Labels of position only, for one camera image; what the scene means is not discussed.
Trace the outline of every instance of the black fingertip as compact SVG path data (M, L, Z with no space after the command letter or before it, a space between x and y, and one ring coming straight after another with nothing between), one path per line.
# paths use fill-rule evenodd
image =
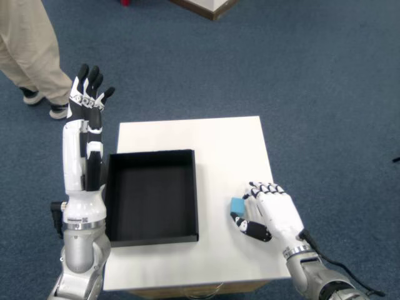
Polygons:
M92 71L90 71L89 76L87 77L87 79L89 80L89 84L93 84L99 73L100 73L99 67L94 66L92 68Z
M77 78L79 79L79 81L82 81L88 75L88 72L89 66L87 64L82 64L81 69L77 74Z
M115 92L115 87L113 86L109 87L107 91L104 92L104 97L109 98L114 94L114 92Z
M96 80L93 82L93 89L97 91L99 88L100 84L103 82L103 74L99 74L96 78Z

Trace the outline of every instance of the open box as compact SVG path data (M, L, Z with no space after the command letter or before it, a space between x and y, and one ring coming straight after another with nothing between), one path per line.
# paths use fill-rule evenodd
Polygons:
M104 202L114 247L198 241L194 151L111 154Z

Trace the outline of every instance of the white table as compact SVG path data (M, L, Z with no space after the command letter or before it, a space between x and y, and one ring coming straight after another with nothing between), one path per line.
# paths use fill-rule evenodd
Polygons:
M193 149L199 241L111 249L104 290L288 278L275 243L241 234L229 215L249 181L272 182L259 117L127 122L118 153Z

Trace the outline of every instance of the person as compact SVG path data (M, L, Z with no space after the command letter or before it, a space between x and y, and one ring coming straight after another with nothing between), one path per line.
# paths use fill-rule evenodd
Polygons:
M0 0L0 70L27 105L47 98L50 116L67 116L72 81L59 65L54 29L41 0Z

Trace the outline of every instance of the small blue block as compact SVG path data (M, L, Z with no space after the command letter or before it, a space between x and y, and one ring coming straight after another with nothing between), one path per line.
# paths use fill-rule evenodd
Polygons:
M231 199L231 213L236 213L239 217L243 217L244 210L244 199L233 197Z

